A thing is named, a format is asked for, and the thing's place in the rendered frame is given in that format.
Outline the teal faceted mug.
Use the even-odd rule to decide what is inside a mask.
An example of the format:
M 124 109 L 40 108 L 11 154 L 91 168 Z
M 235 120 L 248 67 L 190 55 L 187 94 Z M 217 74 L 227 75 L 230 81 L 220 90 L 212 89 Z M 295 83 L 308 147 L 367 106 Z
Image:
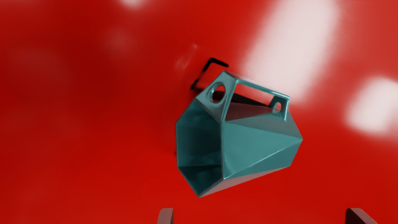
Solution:
M 269 106 L 232 101 L 237 85 L 273 96 Z M 223 71 L 175 123 L 177 168 L 204 197 L 291 166 L 303 137 L 290 97 Z

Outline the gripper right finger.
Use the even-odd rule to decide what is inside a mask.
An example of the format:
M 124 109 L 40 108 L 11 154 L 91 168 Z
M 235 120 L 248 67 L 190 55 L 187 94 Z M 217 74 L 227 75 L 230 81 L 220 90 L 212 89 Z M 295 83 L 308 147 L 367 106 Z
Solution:
M 360 208 L 347 208 L 345 224 L 378 224 L 364 210 Z

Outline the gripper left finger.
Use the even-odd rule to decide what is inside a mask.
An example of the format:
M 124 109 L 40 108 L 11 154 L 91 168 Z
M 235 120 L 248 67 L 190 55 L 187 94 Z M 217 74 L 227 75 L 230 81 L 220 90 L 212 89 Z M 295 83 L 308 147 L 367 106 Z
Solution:
M 157 224 L 174 224 L 174 209 L 162 208 L 158 215 Z

